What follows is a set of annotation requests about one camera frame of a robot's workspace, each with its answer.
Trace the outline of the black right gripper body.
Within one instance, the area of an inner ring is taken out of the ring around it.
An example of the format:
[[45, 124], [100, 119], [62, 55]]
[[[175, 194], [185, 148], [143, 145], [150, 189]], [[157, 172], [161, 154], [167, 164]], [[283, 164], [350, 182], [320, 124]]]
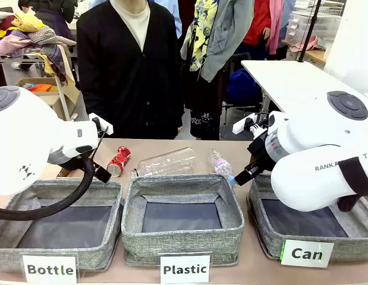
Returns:
[[271, 159], [265, 147], [267, 136], [268, 133], [263, 132], [247, 147], [251, 154], [250, 163], [247, 166], [249, 172], [263, 172], [265, 170], [271, 172], [276, 165], [276, 162]]

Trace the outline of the crushed red soda can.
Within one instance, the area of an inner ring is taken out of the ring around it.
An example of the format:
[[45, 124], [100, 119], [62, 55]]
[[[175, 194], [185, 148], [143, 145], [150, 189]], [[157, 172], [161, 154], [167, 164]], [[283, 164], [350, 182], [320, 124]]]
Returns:
[[130, 157], [131, 151], [125, 146], [120, 146], [117, 150], [117, 154], [108, 163], [106, 167], [107, 171], [111, 176], [121, 176]]

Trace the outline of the small crushed clear bottle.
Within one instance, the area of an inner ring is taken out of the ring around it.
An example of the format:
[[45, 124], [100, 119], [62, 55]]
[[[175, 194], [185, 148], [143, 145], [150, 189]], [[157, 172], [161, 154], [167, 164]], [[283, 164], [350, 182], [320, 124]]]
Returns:
[[232, 186], [237, 184], [231, 164], [224, 159], [220, 152], [212, 148], [207, 155], [207, 160], [215, 173], [227, 177]]

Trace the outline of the large clear plastic bottle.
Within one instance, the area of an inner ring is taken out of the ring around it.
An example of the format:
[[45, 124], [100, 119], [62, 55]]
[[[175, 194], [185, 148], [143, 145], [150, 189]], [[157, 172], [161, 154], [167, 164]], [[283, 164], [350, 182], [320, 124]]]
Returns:
[[131, 172], [131, 178], [156, 175], [182, 175], [194, 173], [196, 154], [190, 147], [150, 157], [140, 161]]

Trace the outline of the grey fabric basket labelled Bottle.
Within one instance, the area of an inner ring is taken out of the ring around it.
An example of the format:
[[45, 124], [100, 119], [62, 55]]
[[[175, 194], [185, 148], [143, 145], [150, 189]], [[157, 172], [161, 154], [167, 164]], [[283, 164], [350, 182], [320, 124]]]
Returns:
[[0, 271], [22, 271], [24, 255], [72, 255], [80, 271], [107, 270], [117, 245], [122, 207], [122, 185], [95, 179], [77, 202], [52, 216], [0, 220]]

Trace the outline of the grey fabric basket labelled Plastic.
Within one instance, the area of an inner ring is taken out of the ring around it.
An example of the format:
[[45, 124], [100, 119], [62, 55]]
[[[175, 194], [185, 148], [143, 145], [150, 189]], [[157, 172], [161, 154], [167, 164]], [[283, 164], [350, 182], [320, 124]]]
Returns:
[[216, 173], [135, 178], [122, 214], [128, 265], [162, 255], [204, 253], [214, 266], [238, 262], [245, 219], [229, 180]]

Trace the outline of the brown cardboard box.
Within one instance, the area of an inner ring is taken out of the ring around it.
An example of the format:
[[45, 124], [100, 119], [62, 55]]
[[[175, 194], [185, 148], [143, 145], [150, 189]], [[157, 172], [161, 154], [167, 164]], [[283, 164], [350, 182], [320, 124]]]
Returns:
[[[57, 86], [55, 79], [51, 77], [22, 78], [15, 83], [15, 86], [25, 88], [26, 86], [29, 86], [30, 84], [35, 84], [35, 85], [39, 85], [39, 84], [45, 85], [46, 84], [46, 85], [51, 86], [48, 91], [46, 91], [46, 89], [42, 87], [40, 88], [31, 87], [30, 89], [32, 93], [34, 93], [35, 95], [37, 95], [37, 97], [39, 97], [45, 103], [47, 103], [55, 111], [55, 113], [58, 115], [60, 119], [65, 120], [66, 117], [65, 117], [64, 109], [62, 106], [62, 101], [59, 96], [58, 86]], [[73, 114], [74, 108], [77, 103], [79, 91], [75, 87], [74, 83], [68, 83], [68, 85], [62, 85], [62, 92], [65, 97], [68, 114], [69, 116], [71, 116]]]

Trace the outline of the person in black cardigan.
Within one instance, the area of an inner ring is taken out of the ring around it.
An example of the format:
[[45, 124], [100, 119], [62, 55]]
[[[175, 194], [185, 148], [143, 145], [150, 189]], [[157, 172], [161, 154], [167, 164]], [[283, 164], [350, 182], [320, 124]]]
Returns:
[[184, 114], [174, 16], [151, 0], [106, 0], [76, 27], [87, 113], [112, 124], [115, 138], [173, 140]]

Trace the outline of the white Bottle label sign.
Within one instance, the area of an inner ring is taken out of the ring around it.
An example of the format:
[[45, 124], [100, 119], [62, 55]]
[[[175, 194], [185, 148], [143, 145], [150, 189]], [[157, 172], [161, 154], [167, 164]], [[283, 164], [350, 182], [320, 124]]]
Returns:
[[77, 285], [75, 256], [23, 255], [26, 282], [39, 285]]

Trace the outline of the wooden workbench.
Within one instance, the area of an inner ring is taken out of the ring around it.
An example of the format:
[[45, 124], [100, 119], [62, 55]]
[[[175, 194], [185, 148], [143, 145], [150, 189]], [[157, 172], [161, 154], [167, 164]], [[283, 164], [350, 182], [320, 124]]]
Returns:
[[[292, 44], [286, 42], [285, 40], [282, 40], [281, 42], [288, 47], [286, 60], [298, 60], [300, 58], [301, 52], [291, 51], [291, 48], [293, 47]], [[326, 60], [324, 59], [324, 54], [324, 50], [307, 50], [304, 54], [303, 61], [310, 62], [313, 65], [325, 66]]]

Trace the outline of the grey hooded jacket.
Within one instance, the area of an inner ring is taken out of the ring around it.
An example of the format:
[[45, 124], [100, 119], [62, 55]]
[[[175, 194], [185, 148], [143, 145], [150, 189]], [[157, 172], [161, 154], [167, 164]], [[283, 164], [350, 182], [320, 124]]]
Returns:
[[[207, 46], [205, 63], [198, 70], [200, 76], [211, 82], [225, 65], [247, 34], [254, 16], [254, 0], [219, 0], [218, 10]], [[181, 48], [181, 58], [188, 61], [190, 68], [190, 37], [192, 23]]]

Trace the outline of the pink garment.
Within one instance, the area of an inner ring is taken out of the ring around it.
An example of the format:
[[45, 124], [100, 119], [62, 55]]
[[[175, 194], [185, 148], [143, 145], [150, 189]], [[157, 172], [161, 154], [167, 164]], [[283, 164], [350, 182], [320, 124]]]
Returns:
[[269, 0], [271, 33], [267, 42], [267, 49], [270, 55], [276, 54], [276, 50], [278, 47], [283, 6], [284, 0]]

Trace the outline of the yellow floral shirt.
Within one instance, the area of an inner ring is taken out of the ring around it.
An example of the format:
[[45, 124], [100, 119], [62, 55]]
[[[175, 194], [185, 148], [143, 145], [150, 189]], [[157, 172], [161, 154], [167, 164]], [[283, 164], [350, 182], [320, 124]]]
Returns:
[[190, 71], [198, 71], [205, 63], [207, 46], [218, 10], [219, 0], [196, 0], [190, 37]]

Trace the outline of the clear plastic storage drawers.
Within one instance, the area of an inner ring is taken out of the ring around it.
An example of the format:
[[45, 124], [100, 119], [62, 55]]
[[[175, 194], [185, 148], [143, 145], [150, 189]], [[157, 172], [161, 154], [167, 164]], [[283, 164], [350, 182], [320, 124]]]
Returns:
[[[330, 14], [318, 14], [311, 36], [318, 38], [334, 38], [339, 29], [342, 17]], [[285, 41], [291, 45], [305, 41], [310, 29], [312, 15], [310, 13], [292, 12], [287, 25]]]

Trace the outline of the background person in dark jacket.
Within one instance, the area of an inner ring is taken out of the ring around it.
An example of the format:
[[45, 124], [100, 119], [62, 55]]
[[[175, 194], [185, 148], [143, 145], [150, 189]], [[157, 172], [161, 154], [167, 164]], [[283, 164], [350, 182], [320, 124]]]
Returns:
[[57, 36], [75, 41], [68, 24], [73, 21], [77, 0], [18, 0], [18, 6], [22, 12], [34, 11]]

